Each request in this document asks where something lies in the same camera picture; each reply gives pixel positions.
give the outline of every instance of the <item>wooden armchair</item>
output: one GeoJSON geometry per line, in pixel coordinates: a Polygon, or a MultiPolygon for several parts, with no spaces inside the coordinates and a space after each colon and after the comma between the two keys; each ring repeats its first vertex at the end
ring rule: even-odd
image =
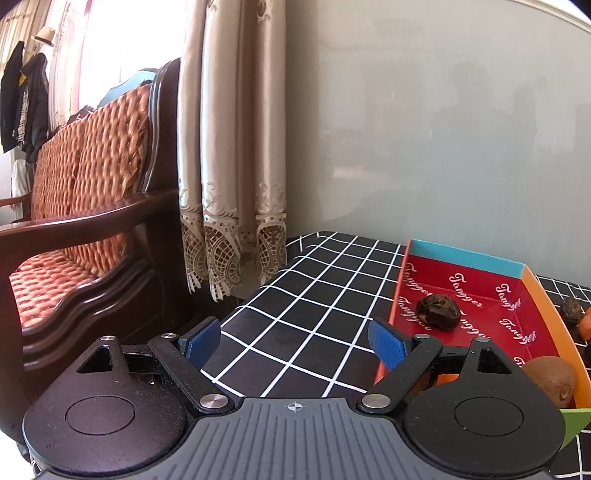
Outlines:
{"type": "Polygon", "coordinates": [[[31,220],[0,226],[0,429],[97,337],[143,342],[191,315],[176,173],[178,70],[43,145],[31,220]]]}
{"type": "Polygon", "coordinates": [[[20,197],[10,197],[7,199],[0,199],[0,207],[18,205],[19,203],[29,202],[31,200],[31,194],[27,193],[20,197]]]}

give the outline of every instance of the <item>chair armrest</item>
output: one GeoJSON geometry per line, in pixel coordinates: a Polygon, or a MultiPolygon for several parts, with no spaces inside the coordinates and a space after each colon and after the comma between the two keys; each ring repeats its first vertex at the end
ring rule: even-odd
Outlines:
{"type": "Polygon", "coordinates": [[[6,205],[17,205],[22,202],[26,202],[31,198],[31,194],[27,193],[26,195],[21,195],[20,197],[10,197],[8,199],[0,199],[0,207],[4,207],[6,205]]]}
{"type": "Polygon", "coordinates": [[[17,218],[16,220],[13,220],[10,223],[23,223],[23,222],[30,222],[30,221],[31,221],[31,212],[29,212],[29,214],[26,217],[17,218]]]}
{"type": "Polygon", "coordinates": [[[109,238],[152,215],[167,211],[174,215],[177,208],[177,190],[134,193],[90,212],[0,226],[0,278],[34,255],[109,238]]]}

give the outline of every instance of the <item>plaid shirt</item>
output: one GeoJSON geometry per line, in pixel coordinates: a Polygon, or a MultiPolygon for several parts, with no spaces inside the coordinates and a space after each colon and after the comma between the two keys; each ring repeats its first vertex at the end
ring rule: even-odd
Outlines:
{"type": "Polygon", "coordinates": [[[25,126],[27,124],[27,112],[29,111],[29,92],[28,89],[25,88],[22,93],[22,108],[21,108],[21,120],[18,123],[18,130],[16,133],[17,143],[19,147],[22,147],[22,144],[25,141],[25,126]]]}

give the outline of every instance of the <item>curtain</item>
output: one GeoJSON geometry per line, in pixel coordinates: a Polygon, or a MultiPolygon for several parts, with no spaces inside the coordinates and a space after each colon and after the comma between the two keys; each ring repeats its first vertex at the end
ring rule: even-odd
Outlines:
{"type": "Polygon", "coordinates": [[[215,300],[285,263],[285,2],[187,5],[179,205],[189,288],[215,300]]]}
{"type": "Polygon", "coordinates": [[[49,75],[51,130],[65,125],[70,115],[80,109],[80,59],[91,4],[92,0],[66,0],[56,28],[49,75]]]}

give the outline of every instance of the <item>black jacket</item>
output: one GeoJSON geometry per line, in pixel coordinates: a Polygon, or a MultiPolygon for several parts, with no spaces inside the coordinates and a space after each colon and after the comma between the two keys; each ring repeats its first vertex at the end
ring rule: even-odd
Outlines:
{"type": "Polygon", "coordinates": [[[14,116],[17,114],[18,79],[21,77],[24,47],[24,42],[17,43],[0,80],[0,141],[4,153],[17,146],[17,139],[14,137],[14,116]]]}
{"type": "Polygon", "coordinates": [[[21,68],[21,72],[27,77],[28,92],[27,123],[22,146],[27,163],[37,162],[39,149],[47,141],[49,93],[46,66],[47,58],[43,53],[38,53],[21,68]]]}

